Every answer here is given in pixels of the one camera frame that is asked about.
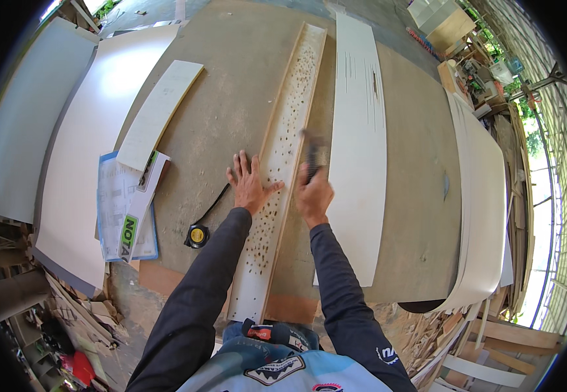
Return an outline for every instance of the table surface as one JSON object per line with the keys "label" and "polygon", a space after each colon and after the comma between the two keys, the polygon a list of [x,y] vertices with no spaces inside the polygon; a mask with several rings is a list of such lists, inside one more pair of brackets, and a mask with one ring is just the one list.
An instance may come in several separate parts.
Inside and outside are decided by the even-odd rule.
{"label": "table surface", "polygon": [[[259,153],[303,21],[327,29],[309,127],[330,140],[336,55],[331,20],[266,4],[214,1],[179,31],[146,79],[116,148],[173,60],[205,67],[157,147],[172,158],[154,200],[156,262],[163,267],[187,271],[199,253],[183,244],[187,228],[225,186],[233,154],[241,149]],[[366,301],[444,299],[455,283],[460,245],[460,169],[451,113],[442,86],[427,73],[380,43],[377,52],[386,103],[388,178],[382,242],[373,286],[364,288]],[[364,153],[351,159],[364,159]],[[318,289],[311,285],[309,231],[294,202],[271,294],[318,299]],[[233,192],[228,192],[202,223],[214,231],[232,206]]]}

